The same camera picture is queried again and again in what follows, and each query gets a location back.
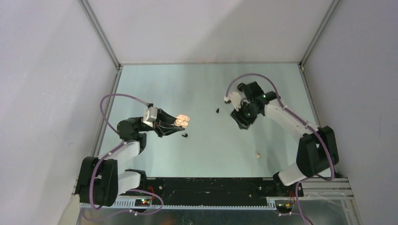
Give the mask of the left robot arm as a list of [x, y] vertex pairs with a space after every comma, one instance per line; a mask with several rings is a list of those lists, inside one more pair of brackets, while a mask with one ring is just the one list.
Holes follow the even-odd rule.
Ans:
[[130, 189], [137, 195], [148, 191], [144, 171], [127, 168], [127, 163], [142, 153], [147, 132], [164, 137], [184, 131], [190, 118], [180, 114], [173, 117], [161, 108], [148, 107], [143, 117], [120, 121], [116, 131], [121, 143], [101, 157], [86, 157], [81, 164], [75, 195], [81, 203], [98, 209], [112, 206], [117, 197]]

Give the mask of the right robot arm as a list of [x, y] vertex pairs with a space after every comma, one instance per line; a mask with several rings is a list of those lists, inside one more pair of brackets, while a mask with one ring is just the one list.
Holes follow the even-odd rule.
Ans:
[[339, 162], [335, 133], [329, 126], [313, 127], [281, 100], [276, 91], [265, 93], [257, 82], [240, 83], [237, 92], [230, 92], [224, 102], [232, 104], [231, 117], [240, 129], [248, 129], [261, 114], [282, 127], [298, 143], [294, 163], [274, 175], [273, 190], [279, 196], [287, 195], [292, 184], [311, 178]]

